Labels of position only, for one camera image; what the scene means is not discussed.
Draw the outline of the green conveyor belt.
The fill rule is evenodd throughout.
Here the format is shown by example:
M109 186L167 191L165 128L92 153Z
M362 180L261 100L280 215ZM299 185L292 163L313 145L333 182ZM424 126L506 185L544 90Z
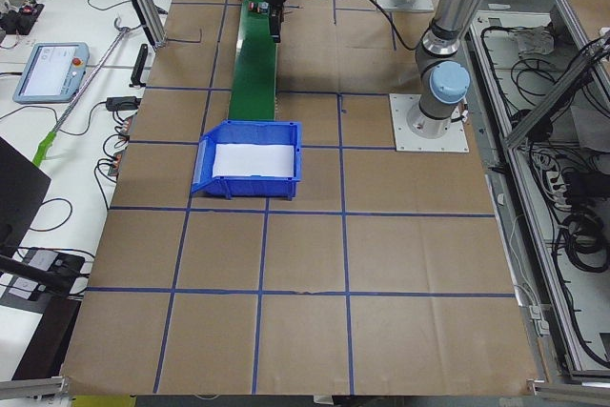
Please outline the green conveyor belt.
M244 0L240 11L228 118L273 121L276 93L276 43L266 13L251 9L263 0Z

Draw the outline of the left blue plastic bin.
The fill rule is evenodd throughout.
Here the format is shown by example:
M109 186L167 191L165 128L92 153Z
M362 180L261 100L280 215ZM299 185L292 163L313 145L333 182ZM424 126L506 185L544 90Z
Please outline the left blue plastic bin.
M227 120L199 140L191 194L293 199L301 180L302 125Z

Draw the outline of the white foam pad left bin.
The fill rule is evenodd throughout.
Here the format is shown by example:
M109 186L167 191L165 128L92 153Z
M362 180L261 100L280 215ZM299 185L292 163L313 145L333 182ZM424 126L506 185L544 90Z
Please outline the white foam pad left bin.
M292 177L295 148L291 145L217 144L212 176Z

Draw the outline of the black power adapter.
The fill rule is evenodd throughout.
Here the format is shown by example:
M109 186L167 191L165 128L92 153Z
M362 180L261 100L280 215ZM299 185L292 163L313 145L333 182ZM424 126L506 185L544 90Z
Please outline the black power adapter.
M111 96L106 99L105 107L108 112L135 111L140 102L136 96Z

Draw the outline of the teach pendant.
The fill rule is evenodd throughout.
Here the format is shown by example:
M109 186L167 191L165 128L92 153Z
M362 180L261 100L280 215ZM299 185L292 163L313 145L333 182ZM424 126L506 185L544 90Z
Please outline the teach pendant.
M89 57L84 42L35 45L12 100L20 104L69 102L80 87Z

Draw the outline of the black monitor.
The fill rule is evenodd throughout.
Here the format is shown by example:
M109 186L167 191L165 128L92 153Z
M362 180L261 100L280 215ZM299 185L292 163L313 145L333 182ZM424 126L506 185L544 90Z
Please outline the black monitor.
M51 179L1 139L1 255L13 257L47 194Z

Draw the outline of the green handled grabber tool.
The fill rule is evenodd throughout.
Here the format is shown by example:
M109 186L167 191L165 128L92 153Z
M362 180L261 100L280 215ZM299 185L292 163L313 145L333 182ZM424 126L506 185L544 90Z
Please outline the green handled grabber tool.
M118 31L118 34L116 35L116 37L114 38L114 40L112 41L110 46L107 48L107 50L105 51L103 56L100 58L98 64L93 68L93 70L87 76L85 82L78 89L75 96L72 98L69 106L64 110L61 117L56 121L55 125L48 132L48 134L45 136L45 138L42 139L41 142L39 143L37 151L32 160L32 163L36 167L40 167L42 162L45 160L47 151L51 147L51 145L52 145L54 139L56 138L57 134L59 133L62 125L67 121L71 112L76 107L78 101L80 100L80 98L82 97L84 92L87 90L89 85L92 83L92 80L99 73L99 71L103 68L106 61L112 55L113 51L117 48L118 44L122 41L122 39L132 30L132 28L129 28L127 26L121 26L120 23L121 23L121 19L119 16L117 16L113 21L113 26Z

